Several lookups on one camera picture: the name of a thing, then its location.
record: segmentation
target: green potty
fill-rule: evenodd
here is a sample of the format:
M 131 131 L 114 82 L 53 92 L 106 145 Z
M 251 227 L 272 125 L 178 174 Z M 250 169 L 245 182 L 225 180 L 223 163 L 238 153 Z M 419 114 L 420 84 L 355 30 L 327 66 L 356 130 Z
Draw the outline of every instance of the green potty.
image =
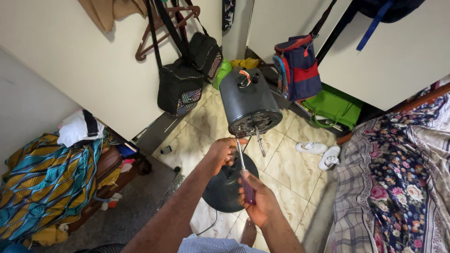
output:
M 227 61 L 227 59 L 224 58 L 224 61 L 222 62 L 222 66 L 219 70 L 219 73 L 217 74 L 217 77 L 214 80 L 214 83 L 212 84 L 212 86 L 216 90 L 219 90 L 219 85 L 221 84 L 222 79 L 224 79 L 224 77 L 231 72 L 231 69 L 232 69 L 231 63 L 229 61 Z

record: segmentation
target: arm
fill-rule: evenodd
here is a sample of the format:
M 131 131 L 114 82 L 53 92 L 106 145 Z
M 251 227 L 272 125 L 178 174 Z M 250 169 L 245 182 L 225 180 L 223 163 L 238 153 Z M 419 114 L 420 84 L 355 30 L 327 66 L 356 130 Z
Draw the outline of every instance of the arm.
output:
M 292 231 L 291 226 L 281 212 L 274 193 L 254 175 L 244 175 L 248 184 L 255 190 L 256 205 L 244 202 L 244 190 L 239 189 L 239 202 L 248 216 L 261 228 L 270 252 L 302 252 L 305 250 Z
M 217 140 L 169 201 L 131 239 L 122 253 L 177 252 L 195 208 L 214 175 L 225 164 L 232 165 L 236 139 Z

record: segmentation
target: blue and yellow patterned fabric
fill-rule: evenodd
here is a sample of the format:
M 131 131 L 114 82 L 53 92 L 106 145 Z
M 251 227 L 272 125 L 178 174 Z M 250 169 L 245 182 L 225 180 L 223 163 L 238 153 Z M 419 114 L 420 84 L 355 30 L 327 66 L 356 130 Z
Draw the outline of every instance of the blue and yellow patterned fabric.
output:
M 80 218 L 93 197 L 95 172 L 110 134 L 81 149 L 57 143 L 58 135 L 43 134 L 15 152 L 3 176 L 0 200 L 0 237 L 22 240 L 55 222 Z

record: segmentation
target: gray motor housing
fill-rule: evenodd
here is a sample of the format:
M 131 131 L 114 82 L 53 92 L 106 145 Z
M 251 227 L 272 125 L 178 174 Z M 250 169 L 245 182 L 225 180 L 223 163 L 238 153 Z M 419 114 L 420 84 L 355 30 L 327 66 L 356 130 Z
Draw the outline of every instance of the gray motor housing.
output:
M 255 126 L 260 134 L 278 125 L 283 119 L 278 105 L 261 71 L 257 68 L 245 70 L 252 82 L 239 87 L 239 71 L 230 72 L 220 83 L 228 131 L 239 138 L 256 135 Z

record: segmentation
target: black round fan base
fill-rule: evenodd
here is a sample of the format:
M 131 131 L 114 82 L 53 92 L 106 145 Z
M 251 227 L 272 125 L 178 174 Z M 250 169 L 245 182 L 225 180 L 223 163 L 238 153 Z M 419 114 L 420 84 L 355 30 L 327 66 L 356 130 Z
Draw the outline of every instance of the black round fan base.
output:
M 259 178 L 258 169 L 252 159 L 246 154 L 243 154 L 243 158 L 245 168 Z M 237 212 L 244 209 L 238 202 L 238 190 L 242 187 L 238 183 L 240 170 L 240 159 L 236 159 L 232 166 L 222 166 L 219 174 L 210 179 L 203 192 L 203 199 L 210 207 L 220 212 Z

